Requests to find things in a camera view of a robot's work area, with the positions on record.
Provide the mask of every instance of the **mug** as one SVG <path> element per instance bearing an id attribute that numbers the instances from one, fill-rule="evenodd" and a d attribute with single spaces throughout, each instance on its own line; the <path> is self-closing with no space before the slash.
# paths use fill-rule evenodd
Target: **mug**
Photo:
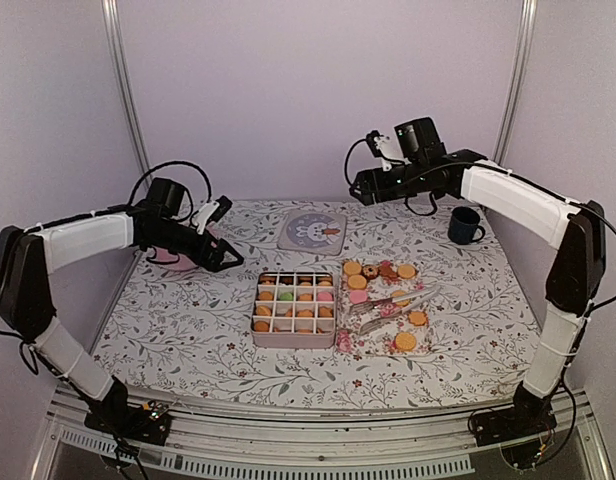
<path id="1" fill-rule="evenodd" d="M 472 208 L 454 208 L 448 226 L 448 238 L 457 245 L 468 245 L 480 241 L 486 235 L 486 230 L 479 225 L 479 220 L 481 220 L 479 214 Z M 474 238 L 477 230 L 481 232 L 481 236 Z"/>

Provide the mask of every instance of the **white wall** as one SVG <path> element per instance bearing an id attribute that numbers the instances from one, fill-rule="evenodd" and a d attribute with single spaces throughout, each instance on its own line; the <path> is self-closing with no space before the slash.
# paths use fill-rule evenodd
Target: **white wall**
<path id="1" fill-rule="evenodd" d="M 0 1 L 0 230 L 126 200 L 138 175 L 101 2 Z M 54 303 L 93 340 L 129 252 L 53 276 Z M 0 337 L 0 480 L 25 478 L 55 380 L 33 377 Z"/>
<path id="2" fill-rule="evenodd" d="M 343 157 L 374 128 L 431 115 L 449 150 L 490 155 L 521 5 L 126 0 L 119 11 L 153 164 L 198 162 L 233 198 L 323 199 L 348 198 Z M 378 166 L 366 151 L 353 163 Z"/>
<path id="3" fill-rule="evenodd" d="M 558 192 L 601 203 L 616 226 L 616 1 L 539 2 L 528 74 L 506 166 Z M 554 258 L 501 218 L 493 226 L 538 317 Z M 598 298 L 616 292 L 616 241 Z M 573 365 L 616 475 L 616 304 L 594 314 Z"/>

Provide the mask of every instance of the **table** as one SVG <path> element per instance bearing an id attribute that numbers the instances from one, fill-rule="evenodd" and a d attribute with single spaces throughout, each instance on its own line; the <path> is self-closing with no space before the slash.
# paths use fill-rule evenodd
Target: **table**
<path id="1" fill-rule="evenodd" d="M 218 274 L 171 272 L 142 260 L 93 352 L 121 380 L 176 395 L 301 408 L 397 409 L 509 397 L 529 366 L 539 327 L 482 214 L 486 237 L 457 246 L 450 211 L 416 217 L 401 202 L 240 201 L 216 226 L 245 257 Z M 286 212 L 336 212 L 348 227 L 340 256 L 277 249 Z M 338 272 L 343 258 L 414 263 L 443 285 L 430 308 L 434 347 L 411 358 L 257 348 L 249 333 L 265 269 Z"/>

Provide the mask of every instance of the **pink box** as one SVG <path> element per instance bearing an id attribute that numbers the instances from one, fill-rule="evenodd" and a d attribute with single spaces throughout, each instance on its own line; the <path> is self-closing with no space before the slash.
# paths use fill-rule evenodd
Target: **pink box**
<path id="1" fill-rule="evenodd" d="M 331 285 L 320 285 L 324 281 L 330 281 Z M 255 345 L 295 349 L 332 347 L 335 343 L 337 315 L 335 285 L 334 275 L 330 273 L 262 273 L 257 282 L 251 322 Z M 264 292 L 269 293 L 260 299 Z M 327 297 L 325 292 L 330 294 L 332 301 L 323 299 Z M 332 317 L 326 316 L 328 312 L 331 312 Z M 257 322 L 265 322 L 268 330 L 255 331 Z"/>

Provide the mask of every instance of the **orange cookie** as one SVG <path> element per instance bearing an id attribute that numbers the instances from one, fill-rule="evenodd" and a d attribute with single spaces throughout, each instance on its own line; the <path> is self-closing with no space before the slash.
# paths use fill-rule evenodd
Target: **orange cookie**
<path id="1" fill-rule="evenodd" d="M 357 262 L 346 262 L 344 263 L 344 273 L 349 277 L 359 275 L 361 273 L 361 265 Z"/>
<path id="2" fill-rule="evenodd" d="M 410 312 L 408 321 L 415 327 L 424 327 L 428 325 L 428 315 L 426 315 L 426 312 Z"/>
<path id="3" fill-rule="evenodd" d="M 395 297 L 401 297 L 402 295 L 405 295 L 405 294 L 406 292 L 404 292 L 403 290 L 397 290 L 395 292 L 392 292 L 390 296 L 392 298 L 395 298 Z M 404 300 L 403 302 L 397 302 L 397 305 L 399 305 L 400 307 L 405 307 L 409 303 L 410 303 L 410 300 Z"/>
<path id="4" fill-rule="evenodd" d="M 332 318 L 332 317 L 333 317 L 332 308 L 328 308 L 328 307 L 319 307 L 319 310 L 318 310 L 318 315 L 319 315 L 320 317 L 328 317 L 328 318 Z"/>
<path id="5" fill-rule="evenodd" d="M 405 280 L 408 280 L 409 278 L 412 278 L 417 275 L 417 269 L 412 265 L 408 264 L 399 265 L 399 268 L 397 268 L 397 275 L 399 275 Z"/>
<path id="6" fill-rule="evenodd" d="M 255 322 L 252 329 L 255 332 L 267 332 L 269 328 L 268 322 Z"/>
<path id="7" fill-rule="evenodd" d="M 270 307 L 267 307 L 265 305 L 259 305 L 255 309 L 255 315 L 259 315 L 260 317 L 270 317 L 272 316 L 272 310 L 270 309 Z"/>
<path id="8" fill-rule="evenodd" d="M 352 275 L 348 278 L 348 286 L 352 290 L 363 290 L 368 285 L 368 280 L 362 275 Z"/>
<path id="9" fill-rule="evenodd" d="M 274 300 L 275 296 L 272 294 L 272 292 L 261 292 L 259 294 L 259 300 Z"/>
<path id="10" fill-rule="evenodd" d="M 417 339 L 412 333 L 400 332 L 395 337 L 395 346 L 400 352 L 411 352 L 417 346 Z"/>

